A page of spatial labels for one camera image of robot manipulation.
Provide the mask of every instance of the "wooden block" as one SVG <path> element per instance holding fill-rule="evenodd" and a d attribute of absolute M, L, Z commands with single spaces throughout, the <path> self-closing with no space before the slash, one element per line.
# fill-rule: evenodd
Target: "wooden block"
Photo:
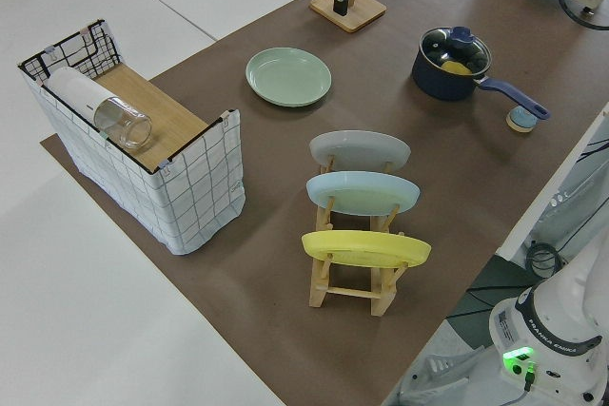
<path fill-rule="evenodd" d="M 387 10 L 385 5 L 376 0 L 355 0 L 353 7 L 349 8 L 346 16 L 334 12 L 334 0 L 312 0 L 309 6 L 342 30 L 350 33 L 383 16 Z"/>
<path fill-rule="evenodd" d="M 150 117 L 150 139 L 128 152 L 150 172 L 207 128 L 205 122 L 125 64 L 113 67 L 95 82 Z"/>

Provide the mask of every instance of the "brown table mat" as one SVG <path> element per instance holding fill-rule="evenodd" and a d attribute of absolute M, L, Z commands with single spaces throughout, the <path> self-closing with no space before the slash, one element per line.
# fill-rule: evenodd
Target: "brown table mat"
<path fill-rule="evenodd" d="M 202 119 L 227 108 L 242 113 L 246 206 L 199 251 L 171 256 L 78 174 L 56 136 L 43 146 L 288 406 L 369 406 L 388 395 L 604 106 L 609 41 L 572 23 L 556 0 L 380 0 L 385 16 L 355 34 L 311 11 L 309 1 L 270 13 L 153 80 Z M 597 17 L 609 22 L 602 11 Z M 524 135 L 507 127 L 514 104 L 499 94 L 476 91 L 457 103 L 422 94 L 409 76 L 421 35 L 457 25 L 493 51 L 490 76 L 522 88 L 552 119 Z M 290 109 L 253 93 L 246 63 L 273 47 L 302 48 L 327 63 L 333 82 L 324 99 Z M 429 242 L 431 256 L 400 279 L 382 318 L 371 317 L 363 299 L 327 296 L 322 308 L 307 306 L 310 258 L 300 237 L 314 228 L 305 183 L 318 171 L 308 142 L 337 129 L 406 141 L 412 155 L 398 174 L 422 189 L 392 231 Z M 365 286 L 360 273 L 334 275 Z"/>

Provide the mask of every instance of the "light blue plate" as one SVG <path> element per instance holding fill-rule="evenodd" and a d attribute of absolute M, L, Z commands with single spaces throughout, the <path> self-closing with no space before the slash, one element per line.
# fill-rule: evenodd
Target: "light blue plate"
<path fill-rule="evenodd" d="M 306 106 L 329 91 L 332 77 L 317 56 L 296 48 L 271 48 L 252 57 L 246 66 L 247 82 L 271 104 Z"/>
<path fill-rule="evenodd" d="M 400 206 L 399 213 L 412 208 L 420 189 L 394 175 L 374 171 L 335 171 L 318 175 L 306 183 L 312 202 L 326 208 L 334 197 L 332 211 L 353 216 L 386 216 Z"/>

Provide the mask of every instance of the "green plate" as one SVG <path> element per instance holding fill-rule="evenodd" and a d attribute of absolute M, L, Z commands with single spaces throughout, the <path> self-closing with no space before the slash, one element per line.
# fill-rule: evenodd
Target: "green plate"
<path fill-rule="evenodd" d="M 330 89 L 327 65 L 313 54 L 296 48 L 271 48 L 247 63 L 249 85 L 263 99 L 279 106 L 306 106 Z"/>

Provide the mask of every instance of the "white floor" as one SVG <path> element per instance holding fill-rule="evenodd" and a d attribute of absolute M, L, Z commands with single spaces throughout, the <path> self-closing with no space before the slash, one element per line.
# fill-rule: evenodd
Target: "white floor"
<path fill-rule="evenodd" d="M 146 78 L 290 0 L 0 0 L 0 398 L 280 405 L 39 145 L 17 63 L 104 18 Z"/>

